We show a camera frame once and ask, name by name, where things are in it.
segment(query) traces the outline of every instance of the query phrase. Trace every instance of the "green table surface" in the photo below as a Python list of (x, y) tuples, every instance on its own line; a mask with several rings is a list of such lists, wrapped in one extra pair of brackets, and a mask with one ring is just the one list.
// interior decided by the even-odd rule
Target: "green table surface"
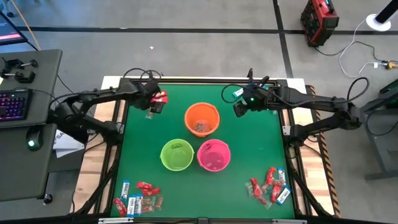
[[(143, 217), (294, 218), (291, 195), (282, 205), (273, 204), (266, 210), (248, 197), (244, 186), (253, 177), (263, 184), (270, 167), (286, 170), (279, 115), (275, 111), (248, 111), (237, 118), (233, 105), (221, 100), (223, 87), (163, 84), (169, 103), (162, 114), (146, 119), (145, 111), (129, 108), (114, 198), (120, 197), (123, 180), (131, 182), (129, 195), (140, 193), (135, 184), (144, 181), (161, 188), (164, 202), (162, 210), (144, 213)], [(228, 88), (226, 98), (232, 100), (237, 89)], [(185, 111), (198, 102), (215, 105), (221, 118), (218, 129), (206, 138), (194, 136), (184, 123)], [(195, 154), (188, 168), (170, 171), (162, 165), (160, 152), (165, 143), (177, 138), (188, 141), (195, 153), (206, 140), (220, 139), (229, 145), (231, 161), (221, 172), (208, 172), (199, 166)], [(111, 216), (119, 216), (114, 205)]]

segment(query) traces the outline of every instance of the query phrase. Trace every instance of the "keyboard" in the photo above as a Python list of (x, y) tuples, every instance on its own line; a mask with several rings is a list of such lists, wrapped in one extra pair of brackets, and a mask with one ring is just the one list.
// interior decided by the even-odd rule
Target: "keyboard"
[(0, 122), (26, 119), (31, 96), (31, 89), (0, 91)]

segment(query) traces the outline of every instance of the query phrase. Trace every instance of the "plastic bucket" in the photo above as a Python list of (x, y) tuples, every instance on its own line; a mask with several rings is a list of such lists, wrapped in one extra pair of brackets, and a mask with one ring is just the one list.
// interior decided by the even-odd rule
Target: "plastic bucket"
[(209, 103), (195, 103), (185, 112), (185, 125), (191, 133), (204, 138), (220, 125), (217, 108)]
[(201, 167), (211, 172), (218, 172), (229, 164), (231, 151), (225, 142), (210, 139), (200, 146), (197, 158)]
[(169, 170), (181, 171), (191, 164), (194, 153), (188, 142), (182, 139), (173, 139), (163, 146), (160, 160)]

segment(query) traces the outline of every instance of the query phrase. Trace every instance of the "concrete floor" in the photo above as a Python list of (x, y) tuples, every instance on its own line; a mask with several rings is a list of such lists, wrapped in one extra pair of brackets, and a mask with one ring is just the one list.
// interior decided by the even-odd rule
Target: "concrete floor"
[[(280, 0), (284, 29), (301, 29), (299, 16), (306, 0)], [(338, 30), (354, 30), (370, 13), (377, 13), (389, 0), (333, 0), (340, 16)], [(36, 27), (135, 27), (203, 29), (277, 29), (272, 0), (41, 0), (16, 1), (28, 23)], [(12, 19), (23, 26), (19, 16)], [(369, 30), (362, 25), (360, 30)], [(398, 30), (398, 19), (392, 20)], [(25, 35), (32, 40), (29, 33)], [(175, 34), (35, 32), (42, 49), (62, 49), (59, 75), (73, 90), (101, 85), (105, 75), (122, 75), (128, 68), (156, 69), (170, 76), (243, 77), (250, 67), (256, 77), (286, 77), (278, 34)], [(376, 55), (398, 60), (398, 36), (358, 35), (376, 48)], [(352, 40), (351, 35), (333, 35), (320, 49), (337, 52)], [(352, 80), (346, 78), (338, 57), (320, 55), (307, 46), (303, 35), (286, 34), (294, 78), (304, 78), (319, 95), (345, 97)], [(27, 44), (0, 47), (0, 52), (31, 50)], [(372, 62), (371, 49), (354, 45), (343, 59), (346, 71), (357, 74)], [(395, 70), (366, 68), (371, 80), (358, 106), (373, 100), (378, 90), (398, 78)], [(354, 88), (359, 93), (363, 86)], [(56, 95), (68, 93), (57, 83)], [(398, 223), (398, 178), (366, 182), (364, 176), (379, 170), (363, 128), (325, 133), (345, 218)], [(64, 215), (76, 174), (57, 174), (50, 190), (55, 196), (45, 207), (36, 200), (0, 203), (0, 219)]]

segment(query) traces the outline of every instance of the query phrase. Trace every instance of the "wooden board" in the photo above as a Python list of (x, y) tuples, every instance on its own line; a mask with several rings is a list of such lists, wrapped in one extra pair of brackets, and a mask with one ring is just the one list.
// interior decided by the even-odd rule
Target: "wooden board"
[[(114, 77), (114, 76), (104, 77), (101, 89), (106, 89), (109, 88), (110, 86), (117, 87), (120, 78), (121, 77)], [(287, 83), (289, 87), (296, 88), (298, 89), (298, 91), (306, 93), (304, 80), (299, 78), (292, 78), (292, 79), (287, 79)], [(114, 104), (115, 102), (109, 102), (98, 105), (96, 107), (95, 118), (101, 121), (111, 120), (113, 115)], [(118, 121), (121, 120), (121, 117), (123, 115), (123, 107), (124, 107), (124, 102), (122, 101), (121, 109), (119, 110)], [(305, 125), (313, 122), (311, 111), (308, 109), (296, 108), (293, 110), (293, 115), (296, 124)], [(286, 111), (284, 111), (284, 118), (286, 125), (288, 125), (289, 119)], [(87, 148), (94, 146), (95, 144), (98, 144), (101, 141), (102, 138), (98, 136), (96, 139), (92, 140), (87, 145)], [(308, 146), (316, 149), (317, 151), (320, 151), (319, 144), (317, 142), (311, 142), (307, 140), (305, 141), (305, 143)], [(78, 183), (75, 189), (74, 201), (75, 201), (76, 210), (81, 208), (81, 206), (88, 200), (88, 198), (94, 192), (95, 188), (97, 188), (98, 186), (98, 182), (100, 180), (101, 168), (104, 160), (105, 146), (106, 146), (105, 144), (102, 144), (85, 154), (80, 170), (80, 175), (78, 178)], [(113, 161), (115, 151), (116, 148), (113, 147), (110, 161)], [(304, 146), (300, 148), (300, 152), (302, 155), (307, 187), (311, 190), (312, 194), (314, 194), (315, 198), (318, 200), (318, 202), (323, 206), (323, 208), (327, 212), (329, 212), (330, 214), (335, 214), (340, 216), (338, 210), (337, 197), (335, 194), (333, 194), (332, 195), (333, 200), (332, 200), (332, 196), (330, 193), (330, 185), (328, 181), (330, 182), (332, 179), (328, 178), (325, 174), (330, 172), (329, 176), (331, 176), (331, 171), (325, 172), (322, 158), (319, 157), (318, 154), (314, 153), (310, 149)], [(295, 186), (297, 189), (299, 207), (302, 213), (305, 213), (302, 192), (297, 186), (297, 184)], [(101, 212), (104, 210), (106, 206), (106, 199), (108, 198), (108, 193), (109, 193), (109, 183), (103, 192), (103, 198), (100, 209)]]

